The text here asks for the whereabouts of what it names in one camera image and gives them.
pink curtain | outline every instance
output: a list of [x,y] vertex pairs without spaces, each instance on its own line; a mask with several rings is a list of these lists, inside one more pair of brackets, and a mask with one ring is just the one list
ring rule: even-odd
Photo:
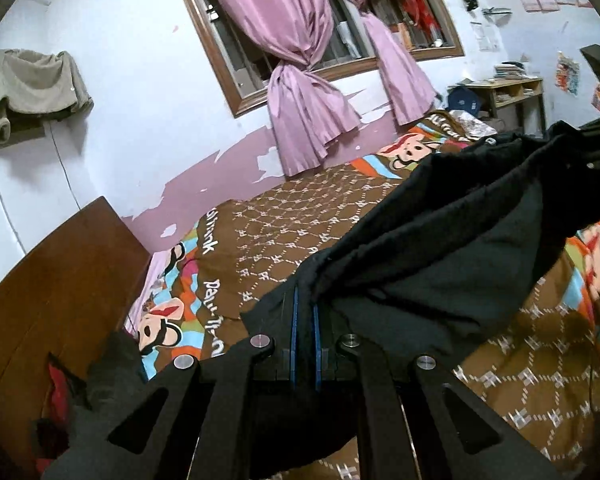
[[269,82],[269,113],[285,173],[320,166],[326,146],[360,123],[338,89],[308,72],[324,55],[329,0],[218,0],[260,48],[282,61]]
[[[349,1],[361,9],[366,0]],[[360,14],[374,45],[380,76],[398,124],[421,118],[436,95],[429,78],[382,21],[371,12],[361,10]]]

electrical wire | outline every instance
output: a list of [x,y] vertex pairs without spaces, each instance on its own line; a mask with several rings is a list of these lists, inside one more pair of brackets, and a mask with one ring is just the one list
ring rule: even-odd
[[78,207],[78,211],[82,209],[80,204],[78,203],[78,199],[75,197],[74,189],[71,187],[71,182],[69,182],[69,176],[66,173],[66,168],[64,167],[64,162],[62,161],[62,157],[60,156],[60,151],[58,150],[58,145],[56,144],[56,138],[54,137],[54,131],[51,128],[51,121],[48,122],[49,125],[49,134],[51,135],[51,140],[54,142],[54,147],[56,148],[56,155],[58,156],[58,160],[60,161],[60,166],[62,166],[62,171],[64,171],[64,178],[66,179],[66,184],[69,187],[69,191],[71,192],[71,196],[74,197],[75,205]]
[[15,238],[16,244],[18,245],[18,248],[22,252],[22,257],[24,257],[27,254],[27,251],[25,250],[24,244],[22,243],[22,240],[20,239],[20,235],[16,231],[16,227],[13,224],[13,221],[11,220],[11,216],[9,216],[9,213],[7,212],[7,208],[4,205],[4,200],[2,199],[1,193],[0,193],[0,208],[2,209],[2,212],[4,213],[4,217],[7,221],[7,224],[11,228],[11,232],[13,233],[13,237]]

bedspread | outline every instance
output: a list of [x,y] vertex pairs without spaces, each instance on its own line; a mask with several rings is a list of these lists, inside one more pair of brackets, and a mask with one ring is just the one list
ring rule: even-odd
[[[375,154],[213,208],[173,248],[143,307],[139,344],[149,377],[182,353],[226,352],[247,335],[241,312],[346,234],[424,156],[471,141],[451,116],[434,112]],[[600,222],[568,240],[509,329],[454,371],[564,469],[578,461],[600,409],[599,307]],[[351,444],[301,475],[344,478],[356,468],[356,451]]]

black jacket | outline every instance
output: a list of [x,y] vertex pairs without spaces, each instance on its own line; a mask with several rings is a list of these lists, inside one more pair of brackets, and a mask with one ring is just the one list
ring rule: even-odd
[[557,123],[543,140],[501,134],[431,155],[244,313],[250,335],[289,330],[282,300],[297,289],[297,395],[259,409],[252,478],[322,458],[355,434],[351,405],[314,393],[314,304],[389,354],[455,367],[506,329],[566,238],[600,220],[600,171],[587,167],[587,149]]

wooden window frame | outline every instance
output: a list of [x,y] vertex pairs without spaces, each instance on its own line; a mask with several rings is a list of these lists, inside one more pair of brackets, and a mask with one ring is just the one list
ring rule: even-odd
[[[240,95],[240,91],[234,81],[234,77],[222,56],[220,48],[216,43],[216,38],[212,31],[212,25],[206,18],[205,11],[200,9],[197,0],[184,0],[187,11],[198,32],[202,46],[205,49],[211,66],[218,78],[218,82],[224,92],[229,108],[234,117],[239,117],[247,112],[259,108],[267,103],[267,89],[263,88],[257,92],[251,93],[245,97]],[[411,55],[416,61],[431,59],[443,59],[449,57],[464,56],[464,49],[458,37],[458,32],[451,20],[451,16],[443,0],[429,0],[429,5],[433,8],[437,19],[445,30],[449,31],[449,36],[455,46],[441,48],[423,48],[411,51]],[[317,75],[327,81],[336,81],[344,77],[370,72],[378,68],[378,60],[375,56],[355,59],[336,66],[330,66],[315,71]]]

